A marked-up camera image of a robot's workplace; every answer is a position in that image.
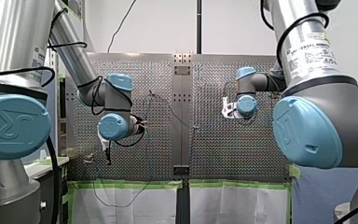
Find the label sticker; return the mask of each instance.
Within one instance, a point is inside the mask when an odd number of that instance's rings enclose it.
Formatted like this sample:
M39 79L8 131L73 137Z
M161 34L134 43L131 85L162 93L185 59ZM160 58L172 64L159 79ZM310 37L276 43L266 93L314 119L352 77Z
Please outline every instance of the label sticker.
M38 47L34 47L34 56L32 58L32 67L39 67L43 66L45 64L45 56L46 52ZM41 82L42 81L42 75L43 71L33 71L30 73L32 76L32 79Z
M292 77L306 77L317 69L338 70L337 61L324 33L308 35L308 40L286 51Z

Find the logo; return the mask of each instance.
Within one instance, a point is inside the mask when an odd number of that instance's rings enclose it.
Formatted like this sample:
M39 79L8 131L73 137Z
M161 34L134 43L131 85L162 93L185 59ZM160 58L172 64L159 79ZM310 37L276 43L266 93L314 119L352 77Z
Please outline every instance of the logo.
M0 144L32 144L35 114L17 111L0 112Z
M285 145L290 145L293 140L296 140L295 127L292 118L285 114L276 121L278 135Z

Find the perforated metal panel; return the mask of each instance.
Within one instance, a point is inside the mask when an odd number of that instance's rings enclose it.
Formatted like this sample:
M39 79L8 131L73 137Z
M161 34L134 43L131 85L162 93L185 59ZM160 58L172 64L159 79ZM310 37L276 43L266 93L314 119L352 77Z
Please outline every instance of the perforated metal panel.
M95 54L91 59L99 75L120 72L132 77L132 113L145 117L148 108L144 106L145 97L152 91L167 100L184 123L199 128L193 131L180 127L167 102L154 99L147 117L148 150L145 150L146 137L135 147L114 146L113 164L107 166L97 136L101 117L92 116L90 108L78 102L74 96L77 89L67 82L67 146L76 149L69 166L70 179L99 176L145 180L150 175L155 180L172 179L172 167L186 165L190 158L191 178L286 181L286 159L275 145L271 125L272 109L278 99L271 99L270 93L258 93L260 110L250 123L224 119L221 114L224 86L234 81L237 69L253 66L266 72L273 66L273 57L191 55L191 63L186 66L191 67L192 73L182 78L174 73L177 62L172 55ZM186 94L191 103L183 102L184 95L180 102L177 92ZM234 98L235 83L227 84L227 93ZM181 135L180 130L189 134ZM136 138L122 142L128 144ZM84 162L90 154L94 154L96 162Z
M143 180L172 179L172 127L170 109L166 102L146 98L149 90L171 101L172 55L140 55L131 57L116 54L96 54L91 56L98 75L124 73L132 77L132 114L149 120L147 134L135 147L119 147L112 144L112 165L108 166L101 142L97 136L97 124L101 116L93 116L90 107L73 101L74 141L77 157L71 161L71 179L92 179L95 176L112 179ZM120 141L130 144L139 135ZM93 153L94 163L84 160Z
M273 57L195 56L193 73L193 125L199 127L190 142L192 178L228 178L285 181L287 160L278 149L272 131L272 110L278 97L260 92L255 119L223 119L225 85L235 99L238 68L253 66L267 72Z

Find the green base strip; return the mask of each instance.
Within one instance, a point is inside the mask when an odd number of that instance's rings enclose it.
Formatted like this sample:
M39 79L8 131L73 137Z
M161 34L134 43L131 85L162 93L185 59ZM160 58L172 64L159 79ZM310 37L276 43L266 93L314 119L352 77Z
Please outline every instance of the green base strip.
M222 187L238 187L247 189L290 189L290 183L267 183L242 180L190 180L191 188L207 189Z
M68 160L67 157L57 157L57 162L60 163L61 161ZM39 162L40 165L51 165L51 159L47 159L45 161Z
M299 179L301 177L300 168L298 168L295 165L289 165L289 175L291 177L295 177L295 178Z
M143 189L147 182L129 180L97 179L68 183L73 189ZM145 189L180 189L182 181L151 181Z

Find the blue joint cap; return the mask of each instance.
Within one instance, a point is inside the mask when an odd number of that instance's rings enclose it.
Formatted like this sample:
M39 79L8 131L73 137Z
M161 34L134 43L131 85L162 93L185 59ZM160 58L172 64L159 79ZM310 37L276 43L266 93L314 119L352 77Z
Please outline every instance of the blue joint cap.
M106 76L106 79L119 90L132 91L132 80L128 75L111 73Z
M273 118L275 139L290 161L321 169L339 166L339 135L317 105L302 97L285 97L275 106Z
M239 80L243 77L250 76L252 74L255 74L257 71L253 67L242 67L238 69L237 75L235 76L236 80Z
M117 141L126 136L128 124L120 115L111 113L101 118L98 129L104 139Z
M36 99L0 95L0 160L16 160L38 150L48 139L51 119Z
M257 111L257 100L252 95L243 95L237 101L237 110L241 116L251 118Z

